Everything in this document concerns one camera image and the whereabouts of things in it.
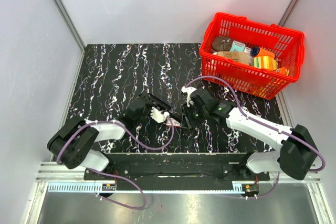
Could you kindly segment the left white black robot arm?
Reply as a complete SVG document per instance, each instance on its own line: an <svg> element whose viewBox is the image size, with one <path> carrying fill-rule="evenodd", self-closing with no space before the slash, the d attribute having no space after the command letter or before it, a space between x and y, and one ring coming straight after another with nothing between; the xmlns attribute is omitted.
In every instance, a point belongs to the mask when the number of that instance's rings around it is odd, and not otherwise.
<svg viewBox="0 0 336 224"><path fill-rule="evenodd" d="M101 179L109 179L114 168L104 154L92 149L93 144L123 138L126 130L134 129L142 118L150 115L151 109L157 104L153 95L145 93L132 101L111 123L97 124L74 116L49 140L47 149L57 157L58 163L68 169L78 166L91 168Z"/></svg>

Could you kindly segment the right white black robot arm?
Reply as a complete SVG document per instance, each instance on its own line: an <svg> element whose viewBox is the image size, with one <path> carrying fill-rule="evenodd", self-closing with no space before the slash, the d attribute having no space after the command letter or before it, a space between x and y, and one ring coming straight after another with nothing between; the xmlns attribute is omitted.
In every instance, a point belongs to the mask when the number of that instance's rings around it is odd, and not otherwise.
<svg viewBox="0 0 336 224"><path fill-rule="evenodd" d="M247 154L238 168L241 178L284 172L293 179L305 179L317 158L317 147L306 127L298 124L291 128L241 112L236 103L220 101L203 88L182 87L181 92L186 96L182 111L188 127L207 121L245 133L273 148L272 152Z"/></svg>

